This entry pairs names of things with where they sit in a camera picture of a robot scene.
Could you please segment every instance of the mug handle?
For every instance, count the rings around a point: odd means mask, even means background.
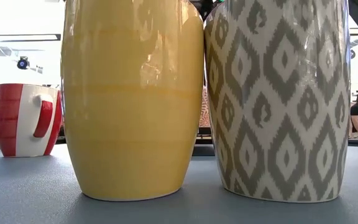
[[[43,138],[46,135],[52,120],[53,99],[50,95],[40,94],[35,96],[34,103],[38,104],[41,107],[41,110],[33,136],[36,138]]]

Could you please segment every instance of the table surface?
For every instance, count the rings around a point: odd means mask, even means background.
[[[354,223],[358,224],[358,147],[349,147],[340,197],[316,204],[278,203],[221,187],[214,157],[193,157],[181,190],[141,202],[102,202],[81,194],[66,145],[52,156],[4,159],[0,223]]]

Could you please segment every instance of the gray and white patterned vase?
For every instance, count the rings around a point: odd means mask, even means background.
[[[339,194],[349,122],[347,1],[227,0],[206,69],[225,189],[279,202]]]

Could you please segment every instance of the yellow ceramic vase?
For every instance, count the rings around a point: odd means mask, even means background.
[[[195,143],[203,22],[184,0],[68,0],[65,134],[83,193],[143,200],[176,192]]]

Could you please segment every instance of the red and white striped mug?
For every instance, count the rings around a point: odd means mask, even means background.
[[[4,157],[47,156],[62,123],[60,91],[0,84],[0,149]]]

